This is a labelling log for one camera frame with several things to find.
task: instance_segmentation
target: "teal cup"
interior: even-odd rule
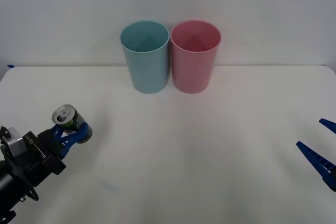
[[[169,30],[143,20],[126,27],[120,41],[135,89],[142,93],[162,90],[169,78]]]

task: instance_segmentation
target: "pink cup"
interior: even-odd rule
[[[221,32],[214,25],[190,20],[171,32],[174,85],[182,92],[195,94],[209,84]]]

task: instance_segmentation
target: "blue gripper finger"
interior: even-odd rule
[[[312,166],[322,176],[323,181],[330,187],[331,190],[336,191],[336,166],[300,141],[298,141],[296,145]]]

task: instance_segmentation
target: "can pull tab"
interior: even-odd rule
[[[60,121],[60,122],[64,122],[66,120],[68,114],[70,114],[70,111],[63,109],[62,112],[61,112],[61,115],[59,115],[57,117],[57,120]]]

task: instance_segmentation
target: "cable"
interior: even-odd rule
[[[29,189],[29,192],[27,193],[27,196],[31,199],[33,199],[34,201],[38,201],[39,197],[37,195],[37,192],[35,191],[33,185],[28,181],[28,179],[25,177],[25,175],[23,174],[22,170],[11,160],[10,156],[7,154],[5,146],[2,145],[0,147],[2,154],[5,157],[5,161],[9,163],[10,167],[14,170],[14,172],[16,173],[16,176],[21,179],[26,186]]]

